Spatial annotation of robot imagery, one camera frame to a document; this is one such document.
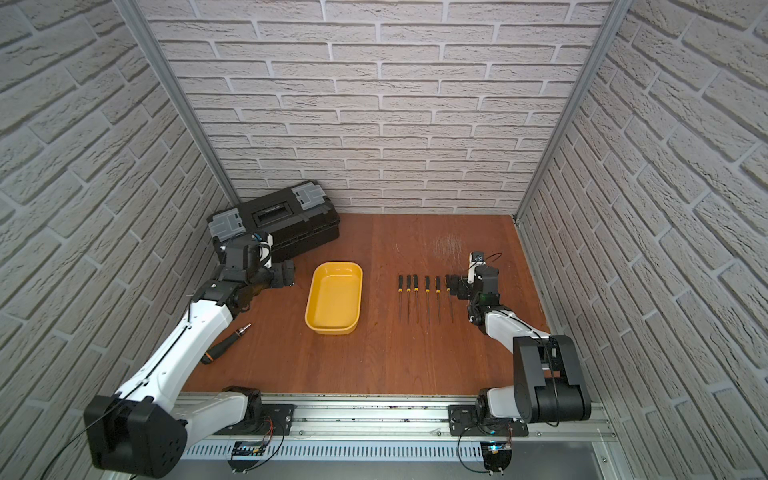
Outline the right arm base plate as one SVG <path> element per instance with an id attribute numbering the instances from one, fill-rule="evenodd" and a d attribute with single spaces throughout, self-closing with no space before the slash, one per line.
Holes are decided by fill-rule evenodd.
<path id="1" fill-rule="evenodd" d="M 512 411 L 494 416 L 491 406 L 498 408 L 500 400 L 491 403 L 489 388 L 482 389 L 473 404 L 451 404 L 447 407 L 450 433 L 454 437 L 460 434 L 469 436 L 527 437 L 528 425 L 519 416 L 511 394 Z"/>

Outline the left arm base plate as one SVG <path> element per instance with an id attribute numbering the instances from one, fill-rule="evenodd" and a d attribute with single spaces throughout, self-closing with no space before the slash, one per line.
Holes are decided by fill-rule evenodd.
<path id="1" fill-rule="evenodd" d="M 277 436 L 288 435 L 295 409 L 295 404 L 264 403 L 261 397 L 251 398 L 246 408 L 245 418 L 234 425 L 224 427 L 216 432 L 216 435 L 265 436 L 269 432 Z"/>

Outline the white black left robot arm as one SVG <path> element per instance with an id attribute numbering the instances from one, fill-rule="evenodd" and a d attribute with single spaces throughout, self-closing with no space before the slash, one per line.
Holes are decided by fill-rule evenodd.
<path id="1" fill-rule="evenodd" d="M 192 294 L 170 336 L 114 394 L 97 395 L 85 408 L 96 468 L 158 479 L 188 446 L 232 425 L 261 425 L 255 389 L 235 387 L 193 407 L 176 404 L 194 369 L 216 355 L 214 340 L 261 291 L 285 284 L 272 264 L 271 234 L 245 233 L 216 247 L 221 263 Z"/>

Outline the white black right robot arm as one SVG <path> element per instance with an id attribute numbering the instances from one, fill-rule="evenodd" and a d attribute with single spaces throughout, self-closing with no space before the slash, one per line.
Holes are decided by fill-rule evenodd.
<path id="1" fill-rule="evenodd" d="M 499 269 L 475 252 L 465 276 L 450 278 L 468 302 L 469 322 L 513 355 L 513 384 L 482 390 L 477 423 L 485 428 L 521 420 L 527 424 L 586 421 L 592 401 L 574 341 L 540 330 L 501 303 Z"/>

